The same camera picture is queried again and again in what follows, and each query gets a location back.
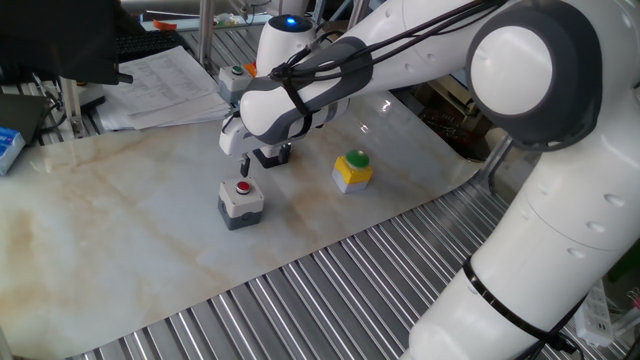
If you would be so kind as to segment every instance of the white robotic arm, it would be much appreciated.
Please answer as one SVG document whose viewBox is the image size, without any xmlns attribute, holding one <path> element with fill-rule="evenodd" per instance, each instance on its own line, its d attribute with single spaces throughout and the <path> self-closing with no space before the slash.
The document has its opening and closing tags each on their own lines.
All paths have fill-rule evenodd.
<svg viewBox="0 0 640 360">
<path fill-rule="evenodd" d="M 479 4 L 487 6 L 389 60 L 367 65 L 415 37 L 356 57 L 426 19 Z M 252 146 L 289 142 L 332 118 L 329 104 L 466 65 L 483 113 L 519 146 L 545 154 L 491 237 L 414 326 L 404 358 L 513 359 L 539 340 L 556 341 L 547 332 L 640 237 L 638 7 L 633 0 L 390 0 L 294 66 L 289 91 L 286 77 L 255 79 L 221 145 L 235 132 L 254 136 Z M 332 63 L 340 66 L 325 70 Z M 307 116 L 310 124 L 305 110 L 319 111 Z"/>
</svg>

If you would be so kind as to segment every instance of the white table surface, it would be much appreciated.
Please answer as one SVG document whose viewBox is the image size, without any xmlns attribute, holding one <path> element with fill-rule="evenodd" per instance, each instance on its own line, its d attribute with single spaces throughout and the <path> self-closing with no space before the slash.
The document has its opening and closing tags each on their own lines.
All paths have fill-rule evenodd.
<svg viewBox="0 0 640 360">
<path fill-rule="evenodd" d="M 59 359 L 110 342 L 432 200 L 479 165 L 389 93 L 250 175 L 262 222 L 230 232 L 219 183 L 239 163 L 221 123 L 129 131 L 27 149 L 0 178 L 0 325 L 16 355 Z M 337 156 L 367 152 L 369 187 L 344 195 Z"/>
</svg>

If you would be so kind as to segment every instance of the green button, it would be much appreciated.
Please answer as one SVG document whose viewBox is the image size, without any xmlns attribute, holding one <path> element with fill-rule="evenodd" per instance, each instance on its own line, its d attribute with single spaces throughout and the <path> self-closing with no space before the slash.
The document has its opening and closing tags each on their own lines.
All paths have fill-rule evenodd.
<svg viewBox="0 0 640 360">
<path fill-rule="evenodd" d="M 347 162 L 355 168 L 366 168 L 369 165 L 369 157 L 361 150 L 351 150 L 347 153 Z"/>
</svg>

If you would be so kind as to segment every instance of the red button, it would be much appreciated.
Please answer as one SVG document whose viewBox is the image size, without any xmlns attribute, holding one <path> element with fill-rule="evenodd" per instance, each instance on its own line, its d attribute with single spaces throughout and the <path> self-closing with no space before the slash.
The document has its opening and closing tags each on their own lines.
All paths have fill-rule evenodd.
<svg viewBox="0 0 640 360">
<path fill-rule="evenodd" d="M 246 195 L 249 193 L 249 191 L 251 191 L 251 185 L 249 185 L 248 182 L 246 181 L 240 181 L 237 185 L 236 185 L 236 191 L 238 192 L 238 194 L 240 195 Z"/>
</svg>

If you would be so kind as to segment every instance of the keyboard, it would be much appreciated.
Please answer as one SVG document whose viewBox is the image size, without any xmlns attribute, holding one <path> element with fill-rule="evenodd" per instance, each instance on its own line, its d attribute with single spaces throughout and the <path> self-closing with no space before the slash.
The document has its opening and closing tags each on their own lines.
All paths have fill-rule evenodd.
<svg viewBox="0 0 640 360">
<path fill-rule="evenodd" d="M 140 59 L 157 54 L 165 50 L 182 46 L 189 47 L 177 31 L 148 31 L 144 35 L 125 36 L 116 38 L 118 49 L 118 63 Z"/>
</svg>

